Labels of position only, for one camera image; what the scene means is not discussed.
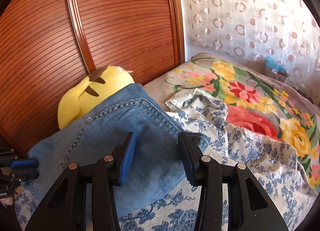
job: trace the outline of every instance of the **blue denim fabric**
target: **blue denim fabric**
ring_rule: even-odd
[[[121,89],[84,117],[37,143],[28,156],[38,160],[40,176],[25,183],[25,188],[39,204],[67,165],[96,162],[121,145],[129,131],[136,133],[137,147],[127,182],[114,187],[118,216],[162,198],[185,178],[178,150],[178,135],[183,130],[140,84]],[[189,138],[201,150],[210,141],[201,134],[189,133]]]

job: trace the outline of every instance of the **blue flower pattern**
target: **blue flower pattern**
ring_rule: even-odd
[[[294,148],[228,124],[227,106],[204,91],[179,91],[166,104],[171,109],[168,114],[185,131],[203,133],[211,139],[204,154],[222,164],[247,164],[277,206],[289,230],[298,226],[317,193],[308,185]],[[119,218],[121,230],[192,231],[200,192],[200,187],[191,187],[185,178],[163,198]],[[32,195],[25,190],[16,200],[16,213],[22,229],[34,209]],[[224,184],[221,230],[227,229],[228,194]]]

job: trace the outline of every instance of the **stuffed animal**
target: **stuffed animal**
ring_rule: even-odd
[[[59,128],[63,129],[82,117],[130,83],[134,83],[131,75],[121,67],[104,66],[96,69],[61,98],[58,106]]]

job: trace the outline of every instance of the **cardboard box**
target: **cardboard box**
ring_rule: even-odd
[[[280,72],[276,69],[272,69],[271,67],[264,67],[263,75],[275,79],[277,81],[283,82],[285,84],[287,84],[289,79],[286,73]]]

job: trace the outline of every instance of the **round silver rivet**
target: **round silver rivet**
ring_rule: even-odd
[[[104,158],[103,158],[106,162],[111,162],[113,160],[113,156],[112,155],[106,155]]]
[[[69,169],[70,170],[74,170],[74,169],[76,169],[76,167],[78,167],[78,165],[76,163],[70,163],[69,164]]]
[[[244,170],[244,169],[246,168],[246,165],[243,164],[243,163],[238,163],[238,168],[239,168],[240,170]]]
[[[210,162],[211,159],[209,156],[204,155],[201,157],[201,160],[203,160],[204,162]]]

